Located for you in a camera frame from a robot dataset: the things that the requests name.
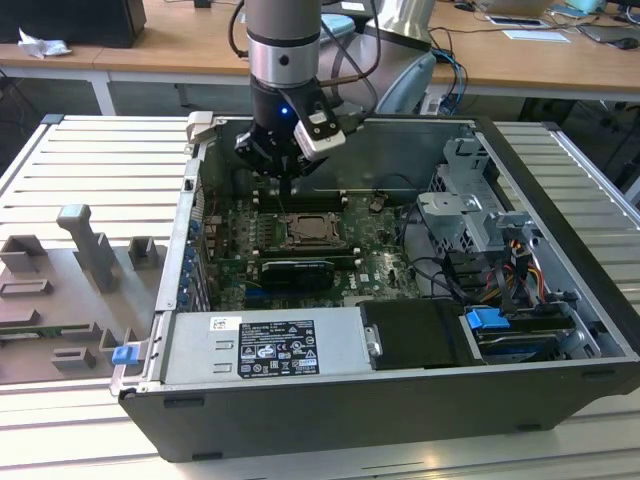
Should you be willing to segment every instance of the warning label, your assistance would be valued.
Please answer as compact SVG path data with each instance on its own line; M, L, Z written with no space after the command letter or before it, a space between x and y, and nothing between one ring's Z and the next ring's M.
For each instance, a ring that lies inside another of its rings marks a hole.
M239 336L242 378L320 373L313 320L241 323Z

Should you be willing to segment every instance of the wooden desk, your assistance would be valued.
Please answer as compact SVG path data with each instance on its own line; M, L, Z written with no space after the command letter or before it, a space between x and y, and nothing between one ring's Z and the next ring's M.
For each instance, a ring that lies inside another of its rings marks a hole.
M248 62L227 45L229 5L194 9L190 1L145 0L145 31L131 49L72 46L73 53L38 60L17 46L0 45L0 67L16 77L70 78L93 84L103 114L114 115L112 81L248 84ZM498 28L480 13L436 3L430 26L452 30ZM244 26L236 25L244 47ZM503 32L453 33L458 60L467 68L467 92L569 99L640 101L640 50L599 45L579 33L563 33L571 43L509 39ZM434 32L447 48L442 31ZM438 65L430 92L445 91L453 80L448 65Z

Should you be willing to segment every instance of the blue tab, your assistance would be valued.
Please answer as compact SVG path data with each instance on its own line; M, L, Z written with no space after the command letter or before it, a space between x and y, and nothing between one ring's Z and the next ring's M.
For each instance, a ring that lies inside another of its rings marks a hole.
M476 308L467 313L469 326L477 328L509 328L509 320L500 316L499 308Z
M137 365L138 353L140 353L139 345L116 347L111 356L111 363L114 365Z

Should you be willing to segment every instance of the paper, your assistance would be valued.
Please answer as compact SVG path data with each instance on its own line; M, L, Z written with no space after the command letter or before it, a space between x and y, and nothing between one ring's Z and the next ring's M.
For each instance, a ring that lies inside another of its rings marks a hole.
M364 12L366 11L364 5L359 2L342 2L342 8L344 10L353 10L355 12Z
M22 29L19 29L19 32L20 41L18 42L18 46L32 57L37 57L42 60L45 56L66 55L67 53L71 53L67 44L62 40L41 40L27 35Z
M538 42L571 43L567 37L558 32L531 32L529 30L504 30L504 34L512 40L535 40Z

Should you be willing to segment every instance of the desk leg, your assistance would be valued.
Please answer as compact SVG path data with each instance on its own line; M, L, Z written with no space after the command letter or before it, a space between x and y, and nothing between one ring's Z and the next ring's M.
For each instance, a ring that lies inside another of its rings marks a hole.
M93 85L93 93L98 100L100 106L100 113L102 115L117 115L116 107L113 105L111 99L111 92L109 91L109 75L106 72L91 72L88 80Z

